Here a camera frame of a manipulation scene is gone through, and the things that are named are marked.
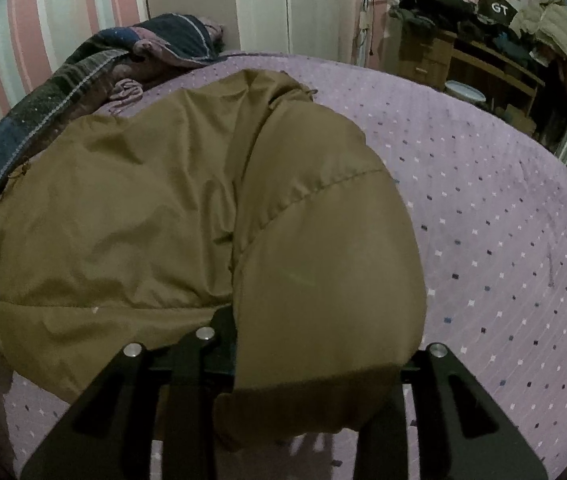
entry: white cabinet door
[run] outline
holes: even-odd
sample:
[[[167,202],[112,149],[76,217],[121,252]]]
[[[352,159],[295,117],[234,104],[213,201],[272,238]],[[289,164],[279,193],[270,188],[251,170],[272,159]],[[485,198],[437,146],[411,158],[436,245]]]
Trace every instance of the white cabinet door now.
[[[241,50],[289,53],[286,0],[237,0]]]
[[[288,0],[291,54],[339,60],[342,0]]]

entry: silver bolt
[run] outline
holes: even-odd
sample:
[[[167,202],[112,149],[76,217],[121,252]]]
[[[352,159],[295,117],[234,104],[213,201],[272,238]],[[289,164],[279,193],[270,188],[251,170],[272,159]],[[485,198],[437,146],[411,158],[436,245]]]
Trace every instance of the silver bolt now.
[[[433,345],[430,345],[430,353],[435,357],[445,357],[446,355],[448,355],[448,348],[446,348],[446,346],[442,345],[441,343],[435,343]]]
[[[142,353],[142,346],[139,343],[130,343],[124,348],[124,355],[128,357],[137,357]]]
[[[203,339],[204,341],[209,341],[214,337],[214,328],[211,326],[203,326],[195,332],[195,335],[199,339]]]

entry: puffer jacket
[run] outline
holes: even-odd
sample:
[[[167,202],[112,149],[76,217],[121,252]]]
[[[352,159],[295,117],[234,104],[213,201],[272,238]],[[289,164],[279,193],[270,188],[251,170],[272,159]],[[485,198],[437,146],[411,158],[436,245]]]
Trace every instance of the puffer jacket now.
[[[71,123],[0,198],[0,354],[72,402],[127,343],[232,302],[228,447],[359,428],[420,344],[425,287],[383,162],[310,93],[244,71]]]
[[[567,57],[567,5],[564,0],[533,0],[517,12],[510,28],[521,38],[525,32]]]

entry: wooden desk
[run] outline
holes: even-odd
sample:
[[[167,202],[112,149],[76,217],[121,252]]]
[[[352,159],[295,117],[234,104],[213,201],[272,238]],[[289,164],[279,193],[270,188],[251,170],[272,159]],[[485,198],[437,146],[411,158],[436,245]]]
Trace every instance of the wooden desk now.
[[[506,108],[512,104],[526,115],[532,110],[539,88],[545,86],[536,75],[503,54],[476,41],[464,41],[454,32],[439,30],[428,43],[401,27],[398,30],[400,38],[396,34],[384,38],[385,42],[399,41],[394,54],[397,59],[384,59],[384,55],[388,58],[393,54],[389,54],[388,45],[380,48],[385,72],[440,91],[445,89],[446,81],[454,79],[482,91],[489,106]]]

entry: mattress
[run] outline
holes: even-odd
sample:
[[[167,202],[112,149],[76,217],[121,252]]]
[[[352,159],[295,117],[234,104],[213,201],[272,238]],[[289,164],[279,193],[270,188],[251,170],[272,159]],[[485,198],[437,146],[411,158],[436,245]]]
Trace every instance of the mattress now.
[[[567,466],[567,169],[470,104],[302,56],[237,54],[145,92],[121,115],[244,68],[284,70],[365,132],[415,229],[428,298],[422,345],[448,345],[556,478]],[[417,479],[414,408],[405,393],[410,478]],[[66,408],[0,360],[1,462],[19,473]],[[350,479],[355,449],[356,433],[344,430],[237,454],[220,450],[219,477]],[[160,458],[155,442],[153,478]]]

